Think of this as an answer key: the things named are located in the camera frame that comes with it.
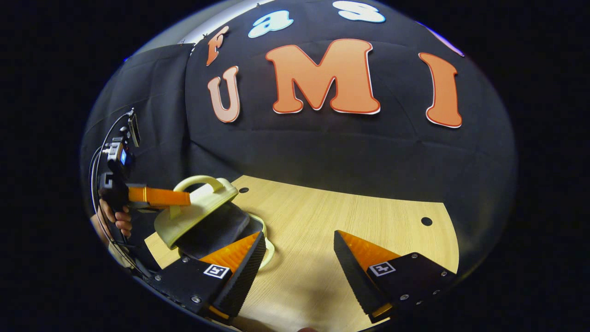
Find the letter m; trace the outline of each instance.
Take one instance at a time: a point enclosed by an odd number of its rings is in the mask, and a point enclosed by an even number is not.
[[[277,76],[277,113],[297,113],[303,102],[295,97],[297,84],[310,106],[319,110],[324,105],[332,82],[336,80],[336,97],[330,107],[342,113],[375,114],[381,109],[373,97],[368,53],[373,46],[364,40],[334,40],[320,64],[295,45],[275,48],[266,54]]]

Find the orange letter cutout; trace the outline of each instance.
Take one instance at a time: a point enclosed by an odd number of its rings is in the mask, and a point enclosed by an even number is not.
[[[381,109],[373,98],[367,54],[373,46],[356,39],[334,40],[319,65],[295,45],[275,48],[266,54],[277,76],[277,113],[297,113],[303,102],[295,97],[295,86],[303,92],[314,110],[324,105],[332,82],[336,80],[336,97],[330,101],[333,110],[342,113],[375,114]]]
[[[238,83],[235,80],[235,75],[238,73],[238,66],[230,67],[223,73],[223,78],[227,82],[227,91],[230,95],[230,108],[226,109],[221,104],[221,97],[219,96],[219,83],[221,79],[216,77],[209,81],[207,88],[211,94],[211,103],[213,104],[213,111],[215,116],[221,122],[233,122],[240,115],[240,96],[238,95]]]
[[[457,69],[432,54],[419,53],[418,56],[426,62],[432,74],[432,106],[426,110],[426,117],[437,125],[459,128],[463,119],[457,106]]]
[[[211,40],[209,40],[209,58],[207,59],[207,66],[210,65],[213,60],[217,58],[217,49],[223,44],[223,34],[225,34],[230,28],[226,25],[221,29]]]

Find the wooden table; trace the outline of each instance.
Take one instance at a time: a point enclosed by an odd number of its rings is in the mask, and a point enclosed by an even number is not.
[[[457,236],[442,203],[343,194],[246,175],[233,185],[249,189],[233,203],[265,221],[276,248],[234,320],[244,331],[296,332],[313,327],[319,332],[343,332],[374,325],[338,263],[335,230],[399,255],[419,252],[457,272]],[[423,217],[430,218],[432,225],[422,224]],[[161,266],[179,258],[177,250],[159,243],[157,234],[146,243]]]

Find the small screen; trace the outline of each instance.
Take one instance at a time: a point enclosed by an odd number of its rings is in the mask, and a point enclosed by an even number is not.
[[[125,160],[127,159],[127,153],[125,150],[121,151],[121,164],[125,165]]]

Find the hand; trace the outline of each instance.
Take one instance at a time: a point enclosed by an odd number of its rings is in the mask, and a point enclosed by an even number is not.
[[[102,207],[104,213],[106,214],[108,220],[115,224],[115,226],[121,230],[121,233],[126,237],[131,237],[131,215],[129,214],[129,208],[127,206],[123,206],[123,212],[117,212],[113,214],[113,210],[110,208],[109,204],[104,201],[102,198],[100,199],[100,206]],[[99,219],[101,222],[104,223],[102,218],[102,214],[98,213]]]

